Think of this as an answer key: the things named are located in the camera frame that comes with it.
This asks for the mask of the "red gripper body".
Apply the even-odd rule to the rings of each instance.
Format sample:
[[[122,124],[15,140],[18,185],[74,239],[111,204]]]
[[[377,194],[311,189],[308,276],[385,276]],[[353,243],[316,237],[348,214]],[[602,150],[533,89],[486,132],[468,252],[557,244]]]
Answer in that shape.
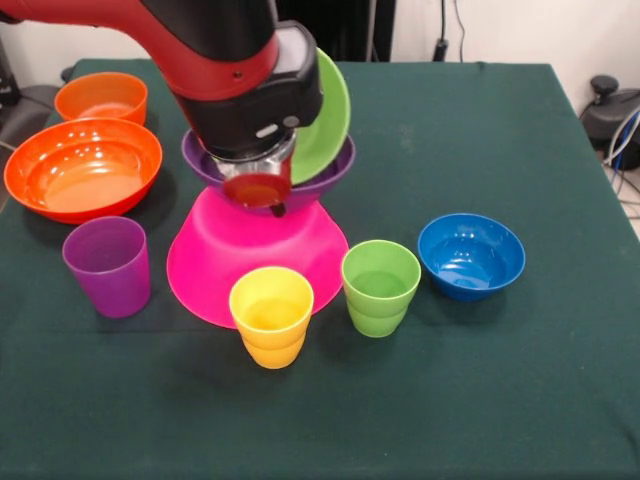
[[[223,193],[247,208],[282,204],[292,189],[291,159],[294,148],[274,150],[258,160],[223,162]]]

